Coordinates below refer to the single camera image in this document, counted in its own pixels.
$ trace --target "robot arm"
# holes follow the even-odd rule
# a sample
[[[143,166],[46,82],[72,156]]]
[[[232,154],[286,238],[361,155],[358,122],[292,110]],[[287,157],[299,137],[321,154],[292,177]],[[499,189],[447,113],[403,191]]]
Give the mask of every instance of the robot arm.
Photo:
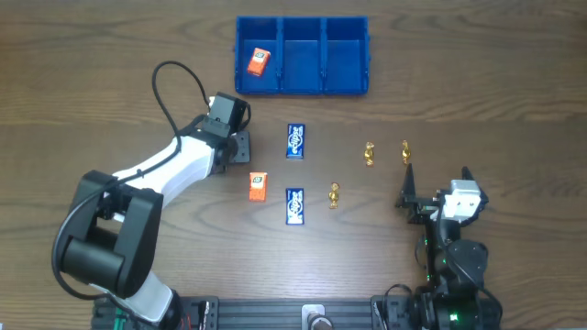
[[[161,211],[192,183],[223,171],[228,163],[249,160],[242,157],[249,148],[248,132],[240,131],[245,110],[250,116],[246,102],[219,93],[208,115],[181,130],[180,152],[155,170],[116,184],[170,157],[176,138],[133,168],[113,175],[96,170],[85,174],[73,198],[71,220],[56,238],[58,271],[109,294],[143,322],[176,328],[182,314],[179,296],[150,271]],[[199,122],[202,127],[195,128]],[[113,233],[101,228],[97,218],[123,225]]]

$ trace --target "wood grain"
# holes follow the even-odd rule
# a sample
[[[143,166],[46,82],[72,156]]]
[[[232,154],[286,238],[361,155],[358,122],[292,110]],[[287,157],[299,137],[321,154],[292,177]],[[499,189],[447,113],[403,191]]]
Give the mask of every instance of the wood grain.
[[[234,93],[238,15],[369,16],[371,88],[245,97],[252,162],[165,209],[153,267],[165,282],[224,298],[369,297],[424,284],[412,257],[423,228],[393,208],[407,139],[423,195],[467,165],[490,196],[463,235],[491,251],[486,284],[504,328],[587,326],[587,4],[571,0],[1,1],[0,323],[89,328],[91,304],[50,273],[75,185],[169,143],[150,90],[160,61],[192,67],[209,94]],[[179,126],[203,112],[186,74],[160,79]],[[291,122],[307,125],[302,162],[283,157]],[[372,169],[361,157],[368,140]],[[248,202],[250,171],[269,173],[267,203]],[[307,193],[305,226],[284,225],[291,186]]]

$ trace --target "gold candy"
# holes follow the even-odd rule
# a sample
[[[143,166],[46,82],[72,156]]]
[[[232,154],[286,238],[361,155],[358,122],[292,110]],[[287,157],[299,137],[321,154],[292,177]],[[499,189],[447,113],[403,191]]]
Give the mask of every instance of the gold candy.
[[[330,200],[330,208],[336,209],[338,208],[338,183],[332,182],[332,192],[328,193],[328,199]]]
[[[367,146],[365,146],[365,160],[367,160],[367,166],[372,167],[373,166],[373,148],[375,148],[375,145],[373,144],[373,142],[367,142]]]
[[[406,140],[402,141],[402,145],[404,146],[404,150],[402,150],[402,157],[404,158],[404,164],[407,165],[407,160],[412,155],[412,152],[410,151],[410,148],[407,146]]]

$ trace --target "orange tic tac box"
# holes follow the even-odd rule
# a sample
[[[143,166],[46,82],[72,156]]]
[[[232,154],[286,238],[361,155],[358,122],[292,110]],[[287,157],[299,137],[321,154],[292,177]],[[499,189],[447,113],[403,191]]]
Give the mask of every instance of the orange tic tac box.
[[[267,173],[252,172],[250,174],[249,201],[265,202],[267,197]]]
[[[271,53],[269,53],[267,50],[256,48],[253,51],[253,56],[250,58],[247,72],[261,77],[265,71],[265,66],[267,66],[267,62],[269,61],[270,56]]]

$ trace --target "blue tray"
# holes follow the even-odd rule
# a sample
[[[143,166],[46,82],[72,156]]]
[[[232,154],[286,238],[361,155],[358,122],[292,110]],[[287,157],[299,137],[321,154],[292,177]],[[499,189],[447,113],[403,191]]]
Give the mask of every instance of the blue tray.
[[[271,57],[247,73],[255,48]],[[240,94],[365,94],[369,22],[355,17],[237,17],[235,88]]]

